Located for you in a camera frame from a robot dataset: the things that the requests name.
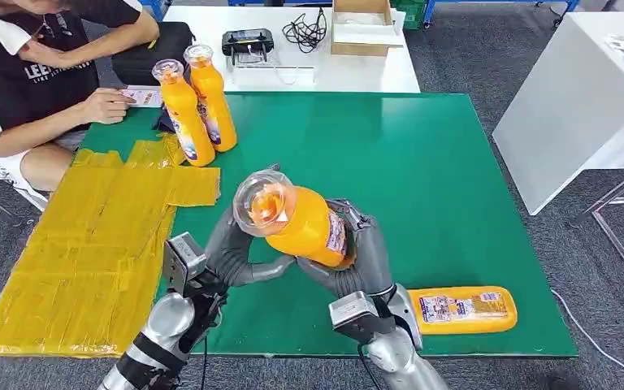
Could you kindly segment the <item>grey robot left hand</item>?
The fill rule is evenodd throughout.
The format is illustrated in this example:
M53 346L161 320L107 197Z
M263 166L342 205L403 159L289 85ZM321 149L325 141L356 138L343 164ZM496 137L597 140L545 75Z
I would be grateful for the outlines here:
M241 229L232 206L228 206L207 241L206 266L228 287L241 287L279 278L296 261L285 254L271 263L250 263L253 239L254 236Z

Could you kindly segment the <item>person's left hand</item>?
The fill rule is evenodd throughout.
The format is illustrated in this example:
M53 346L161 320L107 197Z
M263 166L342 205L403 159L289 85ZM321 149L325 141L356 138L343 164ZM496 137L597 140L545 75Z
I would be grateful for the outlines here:
M27 41L17 54L24 61L39 63L47 67L69 68L80 64L80 61L68 52L43 45L35 39Z

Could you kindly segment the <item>person's right hand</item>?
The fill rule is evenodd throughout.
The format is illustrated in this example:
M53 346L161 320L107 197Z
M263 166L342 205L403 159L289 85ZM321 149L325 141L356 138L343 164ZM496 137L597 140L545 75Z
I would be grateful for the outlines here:
M135 100L118 89L99 88L77 105L78 124L117 124L122 122Z

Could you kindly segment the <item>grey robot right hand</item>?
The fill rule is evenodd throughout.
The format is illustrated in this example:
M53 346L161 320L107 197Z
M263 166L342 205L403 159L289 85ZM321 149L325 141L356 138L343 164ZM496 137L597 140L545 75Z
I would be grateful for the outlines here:
M296 264L311 280L335 297L362 291L388 303L397 287L377 221L373 216L362 213L347 199L328 199L327 205L344 218L353 264L344 270L335 270L307 258L297 258Z

